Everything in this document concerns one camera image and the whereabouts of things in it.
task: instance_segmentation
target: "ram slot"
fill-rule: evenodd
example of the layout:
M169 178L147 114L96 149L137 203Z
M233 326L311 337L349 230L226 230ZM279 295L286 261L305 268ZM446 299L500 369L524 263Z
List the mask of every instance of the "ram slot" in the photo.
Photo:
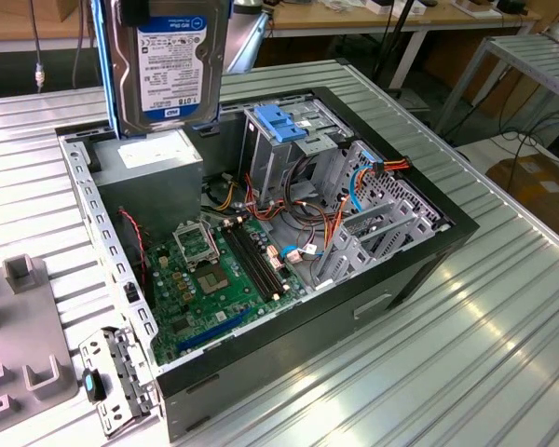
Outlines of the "ram slot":
M249 247L250 251L252 252L252 259L257 264L257 267L261 269L262 274L266 279L266 283L268 287L278 295L282 295L284 293L284 289L281 286L281 282L276 276L275 271L272 267L267 263L259 248L254 245L254 242L249 237L249 234L244 231L242 228L239 228L237 231L236 236L238 237L239 241L244 247Z
M274 294L284 292L271 267L267 265L243 229L228 228L224 230L223 235L247 276L263 296L264 301L269 302L273 299Z

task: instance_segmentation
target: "label sticker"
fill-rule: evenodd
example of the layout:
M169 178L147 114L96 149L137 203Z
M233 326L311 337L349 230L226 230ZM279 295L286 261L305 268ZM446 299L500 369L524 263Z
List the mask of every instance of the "label sticker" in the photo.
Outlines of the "label sticker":
M520 166L522 166L526 172L530 172L531 174L536 174L537 172L542 171L540 166L533 161L521 161Z
M540 182L540 184L549 193L559 193L559 183L557 182L548 181L548 182Z
M179 158L184 163L195 161L188 147L182 139L171 133L169 136L124 144L118 153L124 166L132 169L171 158Z
M204 16L152 17L137 29L141 108L152 119L186 116L201 102Z

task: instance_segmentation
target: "metal workbench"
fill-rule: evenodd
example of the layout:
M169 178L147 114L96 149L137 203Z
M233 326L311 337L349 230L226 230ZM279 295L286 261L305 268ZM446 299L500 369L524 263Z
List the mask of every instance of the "metal workbench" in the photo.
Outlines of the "metal workbench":
M534 81L547 88L548 94L541 100L541 104L535 110L542 110L544 105L551 100L554 95L559 96L559 44L552 41L546 35L510 35L503 37L486 37L481 45L476 49L474 56L468 63L466 70L457 81L456 86L449 94L445 105L439 116L435 132L441 132L448 122L450 115L454 111L457 102L460 100L468 84L478 72L479 67L486 54L497 56L500 61L493 70L492 74L485 81L483 87L476 95L474 104L484 95L488 94L495 85L503 71L511 66L530 76ZM536 118L526 125L536 122Z
M404 305L182 440L182 445L559 445L559 239L441 140L335 61L227 76L224 100L327 86L481 226ZM42 256L76 347L116 325L54 127L105 118L99 88L0 100L0 260ZM105 443L72 400L0 446ZM155 417L112 445L164 445Z

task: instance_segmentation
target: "hard drive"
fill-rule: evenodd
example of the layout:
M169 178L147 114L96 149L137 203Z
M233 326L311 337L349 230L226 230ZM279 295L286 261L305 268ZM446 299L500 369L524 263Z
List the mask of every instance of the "hard drive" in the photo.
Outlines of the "hard drive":
M118 138L216 118L229 0L93 0Z

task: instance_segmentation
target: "green circuit board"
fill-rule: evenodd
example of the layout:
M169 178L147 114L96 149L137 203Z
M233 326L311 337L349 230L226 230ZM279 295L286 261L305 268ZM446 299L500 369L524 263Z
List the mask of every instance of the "green circuit board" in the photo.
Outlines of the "green circuit board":
M270 244L258 222L247 221L242 227L252 237L258 235L259 240ZM159 327L152 348L160 365L174 361L190 352L191 348L206 345L305 294L299 277L286 265L284 278L279 273L276 277L289 290L277 301L264 299L230 249L221 229L212 229L211 233L220 252L219 262L200 264L194 272L188 270L172 237L146 251L152 267L155 295L151 311ZM200 235L195 232L189 237L199 238ZM191 246L198 245L196 240L186 242ZM266 254L262 256L268 262ZM224 325L231 325L231 328L224 330ZM210 337L211 332L219 333ZM191 348L182 349L183 342L195 343L199 341L196 338L199 336L208 338Z

